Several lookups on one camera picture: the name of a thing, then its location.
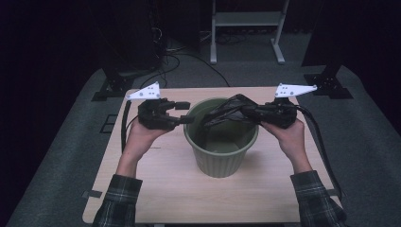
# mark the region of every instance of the stand leg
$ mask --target stand leg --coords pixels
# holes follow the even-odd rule
[[[210,44],[210,63],[218,63],[218,57],[216,52],[216,0],[213,0],[213,11],[212,11],[212,42]]]
[[[279,64],[284,64],[286,61],[284,60],[283,53],[281,52],[280,46],[278,42],[280,41],[281,32],[283,31],[284,22],[286,20],[287,9],[288,9],[289,0],[286,0],[281,11],[280,19],[278,22],[277,33],[275,38],[271,39],[271,45],[273,46],[274,53],[277,58],[277,62]]]

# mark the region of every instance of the wrist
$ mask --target wrist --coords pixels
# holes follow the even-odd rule
[[[312,166],[310,165],[309,161],[306,160],[296,160],[292,163],[292,167],[294,169],[294,174],[308,172],[313,170]]]

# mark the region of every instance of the person's right hand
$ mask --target person's right hand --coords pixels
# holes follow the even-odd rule
[[[312,170],[305,151],[304,122],[297,119],[287,129],[281,129],[263,121],[261,124],[263,128],[277,138],[281,150],[292,162],[295,173]]]

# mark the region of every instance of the hand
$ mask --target hand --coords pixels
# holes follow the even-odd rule
[[[305,151],[305,125],[297,119],[287,129],[281,129],[267,122],[261,122],[263,128],[274,135],[281,150],[291,161],[294,172],[305,172],[312,170]]]
[[[139,160],[159,136],[168,132],[164,130],[149,130],[139,123],[138,118],[134,119],[116,174],[134,178]]]

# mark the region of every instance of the black clamp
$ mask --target black clamp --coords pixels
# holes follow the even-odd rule
[[[194,122],[195,116],[169,116],[167,110],[189,110],[189,102],[168,101],[167,98],[148,99],[138,106],[138,120],[150,130],[172,131],[180,124]]]

